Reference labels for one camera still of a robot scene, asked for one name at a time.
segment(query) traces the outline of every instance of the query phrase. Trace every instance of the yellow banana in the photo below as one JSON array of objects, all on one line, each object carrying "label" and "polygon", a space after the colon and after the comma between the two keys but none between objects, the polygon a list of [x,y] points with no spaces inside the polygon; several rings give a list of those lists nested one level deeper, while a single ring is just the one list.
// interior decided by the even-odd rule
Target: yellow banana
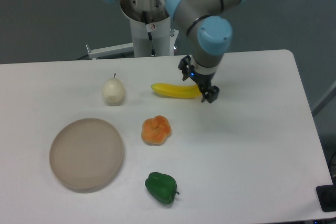
[{"label": "yellow banana", "polygon": [[155,83],[151,88],[158,94],[174,98],[195,98],[201,93],[197,85],[179,86],[168,83]]}]

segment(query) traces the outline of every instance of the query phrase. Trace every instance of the beige plate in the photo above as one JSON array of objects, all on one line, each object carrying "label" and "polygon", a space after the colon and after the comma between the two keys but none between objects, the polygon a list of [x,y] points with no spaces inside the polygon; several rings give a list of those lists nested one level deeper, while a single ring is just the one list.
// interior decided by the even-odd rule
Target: beige plate
[{"label": "beige plate", "polygon": [[92,189],[108,183],[123,158],[118,131],[100,119],[82,119],[66,126],[50,149],[56,177],[71,189]]}]

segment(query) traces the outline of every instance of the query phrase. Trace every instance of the green bell pepper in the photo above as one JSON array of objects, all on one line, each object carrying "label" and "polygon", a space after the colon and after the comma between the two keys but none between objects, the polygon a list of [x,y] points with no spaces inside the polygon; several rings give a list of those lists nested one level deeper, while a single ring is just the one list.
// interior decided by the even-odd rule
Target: green bell pepper
[{"label": "green bell pepper", "polygon": [[145,181],[145,186],[155,199],[166,205],[174,201],[176,194],[180,194],[176,191],[176,181],[167,174],[150,173],[148,179]]}]

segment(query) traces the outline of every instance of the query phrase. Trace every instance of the white table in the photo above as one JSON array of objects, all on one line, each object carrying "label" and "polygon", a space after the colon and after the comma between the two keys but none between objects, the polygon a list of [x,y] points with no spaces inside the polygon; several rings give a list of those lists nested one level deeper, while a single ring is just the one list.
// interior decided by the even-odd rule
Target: white table
[{"label": "white table", "polygon": [[[0,223],[267,223],[332,218],[319,185],[330,175],[291,52],[226,54],[212,103],[156,96],[155,82],[183,83],[182,56],[0,66]],[[103,83],[121,79],[127,97],[106,106]],[[162,146],[140,137],[142,122],[167,117]],[[57,133],[100,118],[125,147],[113,182],[91,194],[64,187],[49,166]],[[147,192],[150,172],[173,176],[171,207]]]}]

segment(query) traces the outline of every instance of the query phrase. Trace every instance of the toy food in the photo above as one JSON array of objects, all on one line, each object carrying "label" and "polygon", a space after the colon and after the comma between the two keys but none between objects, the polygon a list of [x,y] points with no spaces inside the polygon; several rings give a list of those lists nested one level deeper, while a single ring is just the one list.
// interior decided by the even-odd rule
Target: toy food
[{"label": "toy food", "polygon": [[158,94],[174,98],[195,98],[201,95],[197,85],[179,86],[168,83],[155,83],[151,88]]},{"label": "toy food", "polygon": [[103,86],[103,97],[107,103],[118,103],[125,95],[125,88],[122,82],[115,77],[107,80]]},{"label": "toy food", "polygon": [[176,191],[176,180],[167,174],[150,173],[148,179],[145,181],[145,186],[156,200],[166,205],[174,201],[176,194],[180,194]]},{"label": "toy food", "polygon": [[143,122],[141,137],[148,144],[161,145],[171,132],[168,119],[158,115]]}]

